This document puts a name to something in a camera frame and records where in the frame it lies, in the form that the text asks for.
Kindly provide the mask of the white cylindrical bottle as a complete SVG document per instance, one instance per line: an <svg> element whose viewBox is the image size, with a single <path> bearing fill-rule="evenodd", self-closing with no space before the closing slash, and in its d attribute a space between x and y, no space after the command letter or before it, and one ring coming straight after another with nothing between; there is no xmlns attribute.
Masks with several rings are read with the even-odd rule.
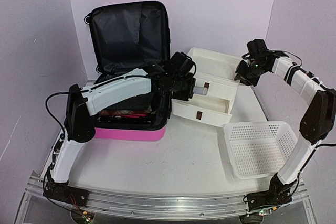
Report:
<svg viewBox="0 0 336 224"><path fill-rule="evenodd" d="M198 87L198 86L195 86L193 88L193 93L194 94L198 94L198 95L207 95L208 93L208 88L206 87Z"/></svg>

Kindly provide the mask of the white three-drawer storage cabinet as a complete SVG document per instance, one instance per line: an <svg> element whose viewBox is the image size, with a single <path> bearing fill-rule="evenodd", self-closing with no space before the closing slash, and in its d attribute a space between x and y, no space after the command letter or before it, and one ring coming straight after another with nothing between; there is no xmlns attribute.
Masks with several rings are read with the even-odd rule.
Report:
<svg viewBox="0 0 336 224"><path fill-rule="evenodd" d="M196 47L187 55L196 63L195 85L207 88L207 95L194 94L189 101L173 99L172 114L211 126L224 126L232 118L239 86L239 81L234 79L235 70L240 59Z"/></svg>

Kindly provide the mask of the pink cartoon child suitcase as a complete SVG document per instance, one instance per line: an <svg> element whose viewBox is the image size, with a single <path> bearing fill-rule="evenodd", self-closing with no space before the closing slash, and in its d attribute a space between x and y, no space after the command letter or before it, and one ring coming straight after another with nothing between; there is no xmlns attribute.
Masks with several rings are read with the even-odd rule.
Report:
<svg viewBox="0 0 336 224"><path fill-rule="evenodd" d="M170 116L171 96L159 88L170 59L166 7L159 1L101 6L85 18L100 77L90 89L95 137L158 141Z"/></svg>

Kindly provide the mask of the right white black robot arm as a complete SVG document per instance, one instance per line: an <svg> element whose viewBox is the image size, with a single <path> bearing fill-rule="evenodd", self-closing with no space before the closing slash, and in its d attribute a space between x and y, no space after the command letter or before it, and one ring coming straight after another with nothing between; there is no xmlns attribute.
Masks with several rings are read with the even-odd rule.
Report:
<svg viewBox="0 0 336 224"><path fill-rule="evenodd" d="M284 51L258 49L244 54L235 78L247 86L255 86L266 73L282 79L307 108L298 122L297 143L284 166L273 175L268 189L246 195L249 211L266 210L291 202L302 172L316 150L324 146L322 141L335 124L335 89L326 87Z"/></svg>

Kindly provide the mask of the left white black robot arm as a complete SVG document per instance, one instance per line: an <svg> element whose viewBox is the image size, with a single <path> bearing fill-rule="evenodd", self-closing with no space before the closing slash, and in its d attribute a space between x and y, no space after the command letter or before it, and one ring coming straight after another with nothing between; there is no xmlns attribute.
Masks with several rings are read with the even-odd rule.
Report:
<svg viewBox="0 0 336 224"><path fill-rule="evenodd" d="M181 68L160 69L148 73L136 68L110 80L86 86L72 85L68 96L66 119L52 149L51 163L43 179L43 195L50 201L84 206L88 191L69 186L69 175L79 151L96 134L93 117L109 106L151 92L177 95L180 100L192 98L194 74Z"/></svg>

